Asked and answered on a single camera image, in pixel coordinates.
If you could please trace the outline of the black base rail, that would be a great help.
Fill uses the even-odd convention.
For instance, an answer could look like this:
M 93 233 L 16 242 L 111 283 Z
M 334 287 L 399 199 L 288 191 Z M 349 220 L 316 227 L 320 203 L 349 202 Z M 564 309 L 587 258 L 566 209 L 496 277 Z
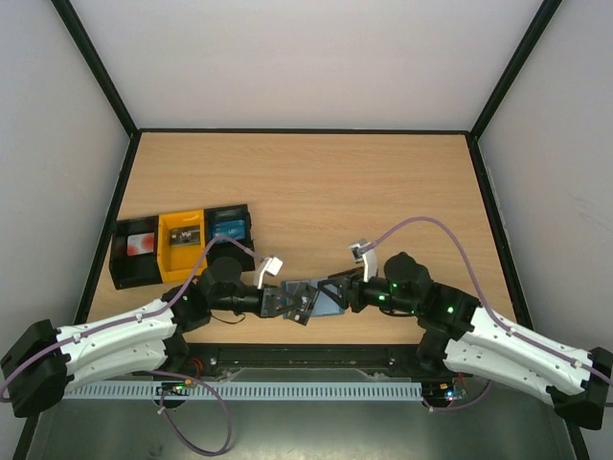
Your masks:
M 452 380 L 458 374 L 428 371 L 418 362 L 415 344 L 221 344 L 190 343 L 185 356 L 162 364 L 166 372 L 217 378 L 241 369 L 356 369 L 367 374 L 417 381 Z

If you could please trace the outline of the black tray compartment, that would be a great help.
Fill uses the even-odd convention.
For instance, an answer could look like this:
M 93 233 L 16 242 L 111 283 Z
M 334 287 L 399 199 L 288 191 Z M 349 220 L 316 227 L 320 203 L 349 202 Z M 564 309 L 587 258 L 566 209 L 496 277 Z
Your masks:
M 205 242 L 223 235 L 230 237 L 242 246 L 254 251 L 251 237 L 251 217 L 246 204 L 208 208 L 204 210 Z M 243 272 L 255 270 L 255 260 L 241 248 L 230 241 L 218 241 L 207 254 L 207 263 L 211 265 L 220 257 L 230 257 L 238 261 Z
M 127 289 L 162 283 L 153 254 L 128 257 L 126 255 L 126 238 L 128 235 L 157 232 L 158 216 L 118 220 L 111 240 L 109 272 L 115 289 Z

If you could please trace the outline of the black vip card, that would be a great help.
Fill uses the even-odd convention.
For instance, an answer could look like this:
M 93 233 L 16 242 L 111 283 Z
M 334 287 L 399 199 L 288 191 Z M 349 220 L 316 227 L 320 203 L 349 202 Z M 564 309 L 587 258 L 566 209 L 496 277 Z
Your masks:
M 190 225 L 172 228 L 169 242 L 170 246 L 200 245 L 200 226 Z
M 288 282 L 284 290 L 288 293 L 284 298 L 284 319 L 306 326 L 319 296 L 318 289 L 307 282 Z

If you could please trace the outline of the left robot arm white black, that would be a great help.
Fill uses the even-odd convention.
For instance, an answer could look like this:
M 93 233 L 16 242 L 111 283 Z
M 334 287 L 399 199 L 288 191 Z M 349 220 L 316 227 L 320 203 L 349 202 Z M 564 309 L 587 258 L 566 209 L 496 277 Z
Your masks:
M 189 352 L 183 335 L 207 325 L 213 311 L 309 319 L 317 290 L 307 282 L 291 291 L 265 284 L 264 276 L 276 274 L 278 266 L 278 260 L 266 259 L 248 286 L 240 263 L 222 257 L 196 280 L 135 310 L 73 326 L 37 321 L 1 359 L 1 401 L 15 417 L 28 418 L 88 383 L 135 372 L 175 372 Z

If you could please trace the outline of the black tray right compartment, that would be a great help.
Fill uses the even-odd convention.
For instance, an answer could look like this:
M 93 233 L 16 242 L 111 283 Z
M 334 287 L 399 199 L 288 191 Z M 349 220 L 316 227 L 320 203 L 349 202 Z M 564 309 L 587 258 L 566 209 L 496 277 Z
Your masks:
M 205 242 L 223 235 L 230 237 L 242 246 L 254 251 L 251 237 L 251 217 L 246 204 L 208 208 L 204 210 Z M 207 263 L 211 265 L 220 257 L 230 257 L 238 261 L 243 272 L 255 270 L 255 260 L 241 248 L 230 241 L 218 241 L 207 254 Z

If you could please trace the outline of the blue card in tray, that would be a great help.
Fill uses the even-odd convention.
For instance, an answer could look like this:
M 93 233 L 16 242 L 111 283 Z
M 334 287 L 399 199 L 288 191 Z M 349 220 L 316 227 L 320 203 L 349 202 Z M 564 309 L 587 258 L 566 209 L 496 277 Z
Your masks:
M 216 221 L 210 229 L 210 237 L 230 237 L 234 240 L 244 240 L 246 237 L 246 224 L 242 218 Z

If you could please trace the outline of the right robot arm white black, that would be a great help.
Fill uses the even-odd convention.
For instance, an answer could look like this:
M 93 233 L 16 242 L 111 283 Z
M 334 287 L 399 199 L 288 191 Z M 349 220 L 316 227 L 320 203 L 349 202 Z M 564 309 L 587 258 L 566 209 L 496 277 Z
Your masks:
M 602 428 L 612 354 L 601 347 L 573 348 L 520 326 L 480 299 L 433 281 L 404 252 L 385 263 L 382 277 L 356 269 L 317 287 L 343 309 L 377 307 L 416 318 L 424 331 L 416 358 L 428 375 L 449 371 L 502 383 L 550 405 L 568 423 Z

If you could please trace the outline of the red white card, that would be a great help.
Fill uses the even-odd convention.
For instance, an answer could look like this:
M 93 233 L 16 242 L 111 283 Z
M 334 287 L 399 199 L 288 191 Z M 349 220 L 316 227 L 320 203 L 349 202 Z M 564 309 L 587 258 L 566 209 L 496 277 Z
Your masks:
M 156 247 L 153 232 L 128 235 L 126 238 L 126 255 L 135 257 L 153 254 Z

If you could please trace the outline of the black aluminium frame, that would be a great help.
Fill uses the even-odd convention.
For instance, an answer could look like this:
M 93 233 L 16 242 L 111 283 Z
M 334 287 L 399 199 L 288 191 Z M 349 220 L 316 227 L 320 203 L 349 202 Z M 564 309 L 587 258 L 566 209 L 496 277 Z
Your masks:
M 108 248 L 111 229 L 119 214 L 119 207 L 125 195 L 127 181 L 131 173 L 142 135 L 147 133 L 146 128 L 138 128 L 129 115 L 120 93 L 108 74 L 99 53 L 96 50 L 89 34 L 83 26 L 78 13 L 73 4 L 69 1 L 54 1 L 54 9 L 67 32 L 72 37 L 78 47 L 82 58 L 98 86 L 108 100 L 115 116 L 128 135 L 129 144 L 125 152 L 125 158 L 120 169 L 117 183 L 111 198 L 109 210 L 106 214 L 102 227 L 102 233 L 96 248 L 94 259 L 85 283 L 83 294 L 79 301 L 75 319 L 84 320 L 90 311 L 94 296 L 94 287 L 98 284 L 102 273 L 102 254 Z M 510 244 L 508 242 L 505 225 L 495 203 L 495 193 L 492 189 L 491 181 L 486 171 L 485 160 L 479 148 L 479 140 L 483 136 L 497 112 L 502 101 L 504 101 L 512 84 L 520 74 L 522 67 L 528 60 L 534 47 L 542 37 L 548 25 L 560 7 L 559 1 L 544 1 L 540 4 L 532 19 L 528 29 L 523 34 L 517 48 L 513 52 L 504 72 L 496 83 L 492 93 L 482 109 L 477 121 L 470 130 L 436 130 L 436 129 L 382 129 L 382 128 L 160 128 L 160 133 L 253 133 L 253 134 L 321 134 L 321 135 L 406 135 L 406 136 L 434 136 L 434 135 L 462 135 L 465 137 L 467 148 L 472 161 L 472 166 L 476 175 L 477 183 L 480 188 L 482 200 L 488 216 L 490 231 L 493 236 L 498 258 L 505 276 L 507 289 L 511 295 L 511 303 L 514 313 L 518 316 L 519 323 L 531 328 L 534 324 L 529 313 L 524 292 L 520 286 L 519 277 L 511 255 Z

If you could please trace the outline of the black tray left compartment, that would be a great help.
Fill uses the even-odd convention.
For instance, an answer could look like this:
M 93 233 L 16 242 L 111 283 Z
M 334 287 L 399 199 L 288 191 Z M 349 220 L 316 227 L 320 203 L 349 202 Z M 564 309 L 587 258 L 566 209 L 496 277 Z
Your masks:
M 128 257 L 126 255 L 126 238 L 128 235 L 157 232 L 158 216 L 118 220 L 111 240 L 109 272 L 115 289 L 127 289 L 162 283 L 153 254 Z

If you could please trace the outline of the teal leather card holder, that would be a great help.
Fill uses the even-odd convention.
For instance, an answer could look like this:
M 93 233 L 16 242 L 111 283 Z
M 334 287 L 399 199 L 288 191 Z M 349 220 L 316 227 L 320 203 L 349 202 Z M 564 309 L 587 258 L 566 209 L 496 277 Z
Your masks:
M 282 289 L 291 294 L 296 294 L 299 290 L 300 284 L 307 284 L 312 288 L 317 289 L 317 284 L 320 281 L 322 281 L 322 278 L 285 281 L 282 282 Z M 321 291 L 317 292 L 313 306 L 311 308 L 307 308 L 307 310 L 308 318 L 329 317 L 344 314 L 344 310 L 326 293 Z

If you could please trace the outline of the yellow tray middle compartment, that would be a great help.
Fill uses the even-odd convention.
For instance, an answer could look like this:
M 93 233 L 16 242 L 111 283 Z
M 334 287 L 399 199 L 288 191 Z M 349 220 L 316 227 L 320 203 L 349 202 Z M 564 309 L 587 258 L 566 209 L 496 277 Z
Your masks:
M 200 245 L 170 246 L 170 230 L 190 225 L 200 226 Z M 206 246 L 202 209 L 159 215 L 156 240 L 156 263 L 164 284 L 185 281 L 194 267 L 196 275 L 207 267 L 206 259 L 198 262 Z

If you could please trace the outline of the black VIP card in tray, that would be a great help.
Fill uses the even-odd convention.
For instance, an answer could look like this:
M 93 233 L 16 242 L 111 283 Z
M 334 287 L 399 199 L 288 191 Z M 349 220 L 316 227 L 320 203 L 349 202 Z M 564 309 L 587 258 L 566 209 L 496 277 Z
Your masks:
M 200 245 L 200 226 L 190 225 L 172 228 L 169 242 L 170 246 Z

